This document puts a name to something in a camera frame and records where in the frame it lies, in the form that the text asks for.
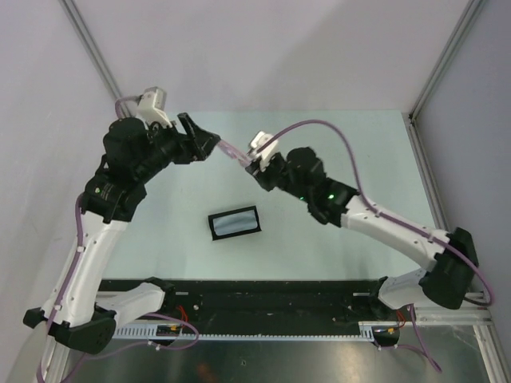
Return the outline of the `pink purple sunglasses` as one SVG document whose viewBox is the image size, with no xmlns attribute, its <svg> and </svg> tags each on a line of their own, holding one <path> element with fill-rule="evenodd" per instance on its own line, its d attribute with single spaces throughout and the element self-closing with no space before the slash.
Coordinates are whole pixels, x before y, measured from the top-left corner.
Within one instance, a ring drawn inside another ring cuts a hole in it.
<svg viewBox="0 0 511 383">
<path fill-rule="evenodd" d="M 230 158 L 237 160 L 243 168 L 246 168 L 251 163 L 251 159 L 246 154 L 225 140 L 220 140 L 216 147 Z"/>
</svg>

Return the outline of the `light blue cleaning cloth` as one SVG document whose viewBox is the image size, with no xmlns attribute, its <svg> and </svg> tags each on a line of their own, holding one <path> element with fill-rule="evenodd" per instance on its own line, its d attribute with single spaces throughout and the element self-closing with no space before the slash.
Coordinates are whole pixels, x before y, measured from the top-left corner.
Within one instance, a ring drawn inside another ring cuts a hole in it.
<svg viewBox="0 0 511 383">
<path fill-rule="evenodd" d="M 213 230 L 216 235 L 224 236 L 241 231 L 253 230 L 258 223 L 253 211 L 240 212 L 234 215 L 225 215 L 212 220 Z"/>
</svg>

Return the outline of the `black glasses case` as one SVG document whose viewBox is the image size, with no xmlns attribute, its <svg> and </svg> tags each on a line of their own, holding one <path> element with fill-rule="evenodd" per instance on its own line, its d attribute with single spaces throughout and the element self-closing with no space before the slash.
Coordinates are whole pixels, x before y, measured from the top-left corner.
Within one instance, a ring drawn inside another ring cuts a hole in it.
<svg viewBox="0 0 511 383">
<path fill-rule="evenodd" d="M 256 206 L 209 215 L 208 226 L 213 241 L 262 231 Z"/>
</svg>

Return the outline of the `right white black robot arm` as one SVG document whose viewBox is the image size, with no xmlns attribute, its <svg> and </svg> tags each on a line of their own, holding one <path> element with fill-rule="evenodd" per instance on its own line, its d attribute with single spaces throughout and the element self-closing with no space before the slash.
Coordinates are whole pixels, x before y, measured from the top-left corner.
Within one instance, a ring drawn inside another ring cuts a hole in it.
<svg viewBox="0 0 511 383">
<path fill-rule="evenodd" d="M 418 264 L 418 270 L 379 279 L 368 300 L 374 318 L 387 320 L 397 309 L 427 300 L 450 310 L 461 307 L 478 266 L 468 231 L 431 229 L 391 215 L 365 201 L 360 190 L 328 177 L 311 148 L 296 148 L 287 156 L 251 151 L 249 157 L 246 170 L 264 190 L 293 195 L 319 223 L 367 235 Z"/>
</svg>

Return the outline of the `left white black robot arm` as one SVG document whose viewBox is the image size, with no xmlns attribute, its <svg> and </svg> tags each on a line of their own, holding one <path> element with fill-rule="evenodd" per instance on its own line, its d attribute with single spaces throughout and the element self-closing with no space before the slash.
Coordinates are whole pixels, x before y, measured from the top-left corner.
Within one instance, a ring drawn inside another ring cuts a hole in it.
<svg viewBox="0 0 511 383">
<path fill-rule="evenodd" d="M 99 303 L 97 292 L 117 241 L 147 195 L 145 185 L 170 164 L 206 160 L 220 142 L 187 113 L 177 118 L 184 132 L 174 124 L 145 124 L 136 117 L 109 126 L 105 154 L 75 204 L 75 248 L 50 298 L 26 311 L 26 326 L 45 323 L 56 342 L 95 355 L 122 326 L 150 314 L 166 319 L 175 313 L 176 288 L 156 277 L 109 302 Z"/>
</svg>

